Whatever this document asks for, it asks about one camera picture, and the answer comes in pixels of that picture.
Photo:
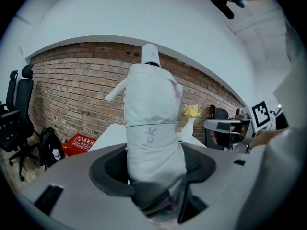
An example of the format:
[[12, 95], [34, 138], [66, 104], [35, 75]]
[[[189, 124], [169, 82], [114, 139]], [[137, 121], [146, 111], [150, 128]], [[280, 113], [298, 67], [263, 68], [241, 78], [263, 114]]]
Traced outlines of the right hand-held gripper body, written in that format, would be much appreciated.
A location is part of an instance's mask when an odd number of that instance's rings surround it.
[[258, 132], [271, 124], [270, 111], [262, 101], [252, 107], [237, 109], [235, 117], [228, 123], [224, 148], [236, 153], [249, 153]]

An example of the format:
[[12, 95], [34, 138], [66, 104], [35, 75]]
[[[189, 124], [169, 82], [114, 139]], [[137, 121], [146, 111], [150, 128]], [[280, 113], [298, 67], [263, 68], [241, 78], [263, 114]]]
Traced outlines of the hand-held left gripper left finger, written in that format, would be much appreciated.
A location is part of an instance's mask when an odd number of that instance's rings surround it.
[[[154, 230], [131, 198], [110, 196], [90, 179], [90, 166], [96, 159], [124, 147], [122, 143], [62, 159], [16, 197], [26, 212], [47, 230]], [[63, 190], [46, 215], [35, 202], [50, 185]]]

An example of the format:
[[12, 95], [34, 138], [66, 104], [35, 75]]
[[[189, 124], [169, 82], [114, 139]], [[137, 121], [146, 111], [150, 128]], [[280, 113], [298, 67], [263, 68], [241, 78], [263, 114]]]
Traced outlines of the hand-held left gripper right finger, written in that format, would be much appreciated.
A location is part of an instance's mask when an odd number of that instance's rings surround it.
[[172, 230], [241, 230], [240, 213], [258, 177], [262, 149], [242, 154], [184, 145], [212, 158], [216, 169], [204, 182], [190, 186], [192, 193], [208, 208]]

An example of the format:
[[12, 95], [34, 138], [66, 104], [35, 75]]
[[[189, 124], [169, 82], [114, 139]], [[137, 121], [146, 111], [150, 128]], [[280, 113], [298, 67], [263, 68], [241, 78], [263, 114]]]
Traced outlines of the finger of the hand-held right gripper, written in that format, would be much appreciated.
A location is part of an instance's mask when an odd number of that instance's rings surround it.
[[204, 128], [215, 132], [231, 132], [231, 126], [242, 123], [241, 120], [236, 119], [206, 119], [204, 121]]

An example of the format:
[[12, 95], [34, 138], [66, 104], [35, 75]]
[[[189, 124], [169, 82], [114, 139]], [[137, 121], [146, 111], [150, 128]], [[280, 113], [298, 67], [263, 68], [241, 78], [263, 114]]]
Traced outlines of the white cylindrical roll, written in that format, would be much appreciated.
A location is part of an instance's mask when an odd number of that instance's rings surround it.
[[147, 216], [176, 213], [183, 201], [187, 169], [177, 137], [183, 88], [160, 64], [157, 47], [147, 44], [141, 62], [107, 96], [124, 93], [127, 169], [133, 201]]

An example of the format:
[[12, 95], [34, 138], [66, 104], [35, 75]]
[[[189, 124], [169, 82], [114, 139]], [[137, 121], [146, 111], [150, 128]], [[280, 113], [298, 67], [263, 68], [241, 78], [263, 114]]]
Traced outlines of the person's right forearm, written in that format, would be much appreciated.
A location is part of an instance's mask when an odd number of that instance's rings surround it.
[[266, 145], [276, 134], [277, 132], [272, 130], [260, 131], [251, 142], [250, 148], [252, 149], [256, 146]]

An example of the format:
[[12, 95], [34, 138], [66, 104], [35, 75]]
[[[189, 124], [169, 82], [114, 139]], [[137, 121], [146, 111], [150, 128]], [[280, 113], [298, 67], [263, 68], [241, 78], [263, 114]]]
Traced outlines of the black office chair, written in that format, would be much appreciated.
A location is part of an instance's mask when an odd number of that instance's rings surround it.
[[14, 111], [14, 93], [17, 83], [18, 71], [14, 70], [10, 73], [10, 81], [5, 103], [0, 102], [0, 115]]
[[28, 144], [35, 130], [32, 124], [28, 110], [33, 90], [33, 71], [32, 64], [26, 65], [22, 69], [22, 78], [18, 81], [14, 111], [0, 116], [0, 124], [5, 127], [0, 129], [0, 148], [5, 152], [16, 151], [9, 157], [9, 165], [13, 165], [12, 160], [19, 158], [19, 178], [24, 181], [22, 176], [23, 162], [26, 157], [36, 160], [40, 166], [43, 165], [41, 159], [32, 154], [35, 147], [40, 143]]
[[[223, 108], [216, 108], [214, 105], [210, 105], [209, 108], [210, 117], [208, 119], [228, 119], [229, 114], [228, 112]], [[217, 145], [212, 140], [211, 130], [204, 129], [204, 145], [206, 147], [216, 149], [216, 150], [222, 150], [224, 151], [225, 148], [223, 146]]]

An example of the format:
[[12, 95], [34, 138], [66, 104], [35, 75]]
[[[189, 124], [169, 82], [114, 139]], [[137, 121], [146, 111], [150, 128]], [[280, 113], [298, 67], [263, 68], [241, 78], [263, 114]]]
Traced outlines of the yellow flower bouquet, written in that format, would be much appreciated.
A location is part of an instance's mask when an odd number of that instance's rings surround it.
[[188, 118], [196, 119], [201, 115], [201, 113], [199, 111], [200, 107], [201, 107], [201, 105], [199, 105], [199, 104], [193, 104], [193, 105], [191, 105], [191, 104], [187, 105], [186, 104], [185, 107], [184, 107], [184, 115], [187, 116]]

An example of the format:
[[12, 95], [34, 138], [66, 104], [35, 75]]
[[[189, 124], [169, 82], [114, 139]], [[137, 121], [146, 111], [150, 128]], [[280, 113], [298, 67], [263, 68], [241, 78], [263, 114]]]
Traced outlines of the white vase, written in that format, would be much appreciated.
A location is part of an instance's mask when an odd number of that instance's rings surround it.
[[187, 123], [182, 128], [182, 131], [181, 131], [181, 134], [180, 134], [181, 141], [188, 142], [188, 141], [191, 141], [193, 139], [194, 122], [195, 122], [195, 118], [191, 118], [191, 117], [188, 118]]

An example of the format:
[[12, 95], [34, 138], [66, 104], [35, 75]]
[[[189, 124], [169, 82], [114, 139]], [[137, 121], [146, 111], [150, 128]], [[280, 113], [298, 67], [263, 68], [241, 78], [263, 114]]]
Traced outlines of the red box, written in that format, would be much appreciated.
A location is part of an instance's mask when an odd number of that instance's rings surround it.
[[95, 144], [96, 139], [81, 134], [74, 135], [70, 140], [62, 144], [62, 150], [66, 157], [86, 153]]

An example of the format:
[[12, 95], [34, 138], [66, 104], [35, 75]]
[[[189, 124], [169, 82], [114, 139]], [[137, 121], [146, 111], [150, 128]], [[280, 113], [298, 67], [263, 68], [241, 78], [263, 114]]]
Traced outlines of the black backpack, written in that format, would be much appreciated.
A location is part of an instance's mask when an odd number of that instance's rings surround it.
[[38, 147], [40, 159], [44, 165], [44, 169], [51, 167], [57, 160], [54, 158], [53, 149], [59, 149], [61, 159], [65, 158], [62, 150], [62, 143], [51, 127], [44, 128], [40, 134], [40, 145]]

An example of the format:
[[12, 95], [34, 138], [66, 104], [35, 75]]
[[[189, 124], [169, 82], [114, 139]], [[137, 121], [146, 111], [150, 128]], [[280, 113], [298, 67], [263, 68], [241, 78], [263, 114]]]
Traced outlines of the white table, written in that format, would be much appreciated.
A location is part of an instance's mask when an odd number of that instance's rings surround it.
[[[181, 142], [205, 147], [204, 144], [202, 144], [199, 140], [197, 140], [193, 136], [188, 139], [184, 139], [181, 137], [181, 132], [177, 132], [177, 137]], [[111, 124], [98, 138], [98, 140], [92, 145], [89, 151], [94, 151], [104, 147], [118, 145], [126, 142], [127, 142], [127, 136], [126, 136], [125, 126], [119, 124]]]

